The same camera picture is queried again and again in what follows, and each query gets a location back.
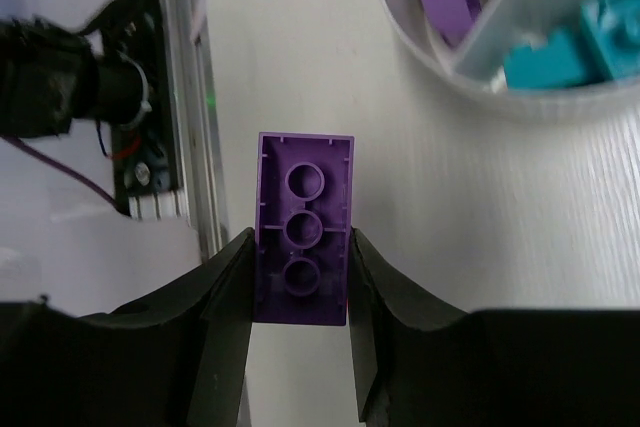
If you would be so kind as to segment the teal stepped lego brick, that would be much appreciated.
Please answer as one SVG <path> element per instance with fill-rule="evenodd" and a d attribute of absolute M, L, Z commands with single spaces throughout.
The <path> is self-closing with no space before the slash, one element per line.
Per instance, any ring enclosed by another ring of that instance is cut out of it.
<path fill-rule="evenodd" d="M 601 83 L 601 74 L 586 40 L 562 27 L 544 45 L 520 44 L 505 56 L 503 71 L 511 90 L 559 90 Z"/>

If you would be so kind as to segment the aluminium table rail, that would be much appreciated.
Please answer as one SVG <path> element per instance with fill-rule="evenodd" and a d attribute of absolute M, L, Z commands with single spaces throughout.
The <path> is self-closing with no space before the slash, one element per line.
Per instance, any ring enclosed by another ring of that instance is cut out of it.
<path fill-rule="evenodd" d="M 201 256 L 208 259 L 228 242 L 229 234 L 207 5 L 206 0 L 175 2 L 187 199 Z"/>

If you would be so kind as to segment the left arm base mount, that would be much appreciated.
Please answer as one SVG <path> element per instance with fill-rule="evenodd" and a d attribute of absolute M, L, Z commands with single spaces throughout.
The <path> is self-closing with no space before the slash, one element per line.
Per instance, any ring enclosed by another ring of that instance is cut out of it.
<path fill-rule="evenodd" d="M 119 214 L 134 197 L 179 188 L 160 0 L 108 0 L 81 28 L 42 18 L 1 21 L 1 137 L 89 187 Z M 113 168 L 109 194 L 27 145 L 95 125 Z"/>

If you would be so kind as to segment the white divided round container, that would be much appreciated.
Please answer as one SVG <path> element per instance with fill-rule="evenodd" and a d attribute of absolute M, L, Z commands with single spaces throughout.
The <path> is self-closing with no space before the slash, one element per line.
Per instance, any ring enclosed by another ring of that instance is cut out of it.
<path fill-rule="evenodd" d="M 425 17 L 420 0 L 383 0 L 399 38 L 427 69 L 490 110 L 519 119 L 577 120 L 639 104 L 639 81 L 526 93 L 499 80 L 504 57 L 519 43 L 541 40 L 569 20 L 580 0 L 488 0 L 455 48 Z"/>

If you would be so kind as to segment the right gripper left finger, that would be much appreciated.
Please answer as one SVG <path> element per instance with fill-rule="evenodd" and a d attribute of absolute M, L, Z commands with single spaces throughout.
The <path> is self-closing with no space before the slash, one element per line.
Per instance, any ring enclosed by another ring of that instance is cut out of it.
<path fill-rule="evenodd" d="M 252 327 L 246 229 L 169 284 L 110 313 L 46 300 L 1 307 L 5 426 L 233 426 Z"/>

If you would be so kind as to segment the teal square lego brick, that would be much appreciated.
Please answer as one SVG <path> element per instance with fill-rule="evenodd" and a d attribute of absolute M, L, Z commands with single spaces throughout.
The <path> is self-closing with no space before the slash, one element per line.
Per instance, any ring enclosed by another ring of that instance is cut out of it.
<path fill-rule="evenodd" d="M 639 75 L 639 0 L 584 0 L 580 26 L 601 75 Z"/>

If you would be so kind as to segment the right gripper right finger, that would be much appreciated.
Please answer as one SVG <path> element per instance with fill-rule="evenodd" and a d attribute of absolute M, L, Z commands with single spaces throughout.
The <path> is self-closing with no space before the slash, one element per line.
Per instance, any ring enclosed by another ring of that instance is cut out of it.
<path fill-rule="evenodd" d="M 635 310 L 465 312 L 350 237 L 349 327 L 369 426 L 635 426 Z"/>

